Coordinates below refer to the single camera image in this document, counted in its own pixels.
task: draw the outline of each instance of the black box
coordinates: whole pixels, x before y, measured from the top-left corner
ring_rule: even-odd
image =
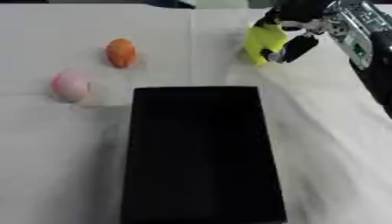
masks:
[[[135,90],[121,220],[286,222],[257,88]]]

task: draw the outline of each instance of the ball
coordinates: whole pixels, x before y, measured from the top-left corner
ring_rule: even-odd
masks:
[[[82,73],[67,70],[52,79],[52,91],[65,102],[80,102],[88,96],[89,83]]]
[[[135,46],[126,38],[111,41],[106,47],[106,55],[110,63],[118,68],[129,67],[137,59]]]

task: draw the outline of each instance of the table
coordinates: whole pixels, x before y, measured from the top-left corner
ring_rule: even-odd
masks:
[[[392,221],[392,122],[327,36],[289,65],[243,60],[247,24],[264,12],[1,5],[0,221],[116,223],[133,88],[205,85],[260,88],[290,224]],[[136,42],[134,68],[102,58],[120,37]],[[48,81],[66,68],[121,97],[53,101]]]

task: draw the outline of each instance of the white cloth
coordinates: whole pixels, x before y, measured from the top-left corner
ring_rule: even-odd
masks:
[[[242,59],[264,12],[1,5],[0,222],[116,223],[130,107],[52,101],[47,83],[65,68],[118,87],[117,102],[135,87],[258,86],[289,223],[392,222],[392,122],[327,36],[292,64]],[[116,38],[135,41],[139,65],[105,64]]]

